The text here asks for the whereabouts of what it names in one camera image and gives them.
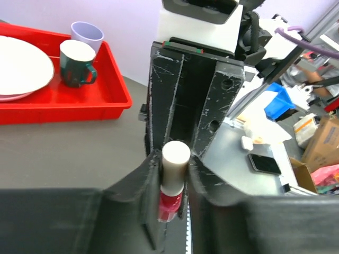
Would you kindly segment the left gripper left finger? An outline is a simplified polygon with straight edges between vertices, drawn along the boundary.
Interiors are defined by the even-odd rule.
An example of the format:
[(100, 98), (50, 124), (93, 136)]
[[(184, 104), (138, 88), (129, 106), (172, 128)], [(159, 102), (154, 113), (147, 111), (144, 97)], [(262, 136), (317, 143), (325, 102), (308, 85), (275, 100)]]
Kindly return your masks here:
[(160, 163), (106, 189), (2, 189), (1, 253), (158, 253)]

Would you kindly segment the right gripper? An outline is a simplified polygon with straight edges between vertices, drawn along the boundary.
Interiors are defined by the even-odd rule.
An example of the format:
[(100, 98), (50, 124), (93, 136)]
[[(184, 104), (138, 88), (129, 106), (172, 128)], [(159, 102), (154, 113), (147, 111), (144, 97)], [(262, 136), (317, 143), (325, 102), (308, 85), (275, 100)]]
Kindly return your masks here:
[(153, 42), (139, 113), (146, 148), (179, 140), (203, 158), (244, 81), (244, 63), (230, 52), (179, 38)]

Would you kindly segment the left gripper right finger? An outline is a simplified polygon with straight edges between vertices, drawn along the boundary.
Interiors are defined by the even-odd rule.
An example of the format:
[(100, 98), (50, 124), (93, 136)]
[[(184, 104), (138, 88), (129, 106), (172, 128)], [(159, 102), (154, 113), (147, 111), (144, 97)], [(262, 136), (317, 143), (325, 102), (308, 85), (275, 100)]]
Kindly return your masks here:
[(250, 196), (188, 165), (194, 253), (338, 253), (336, 196)]

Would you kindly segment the red nail polish bottle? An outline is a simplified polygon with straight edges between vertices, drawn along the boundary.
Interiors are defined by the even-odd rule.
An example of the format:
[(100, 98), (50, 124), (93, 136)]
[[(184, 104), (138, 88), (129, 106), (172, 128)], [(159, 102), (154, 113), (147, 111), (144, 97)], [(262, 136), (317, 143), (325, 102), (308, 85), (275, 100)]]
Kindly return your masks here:
[(162, 223), (170, 222), (175, 218), (182, 201), (183, 193), (176, 196), (168, 196), (163, 192), (159, 197), (158, 221)]

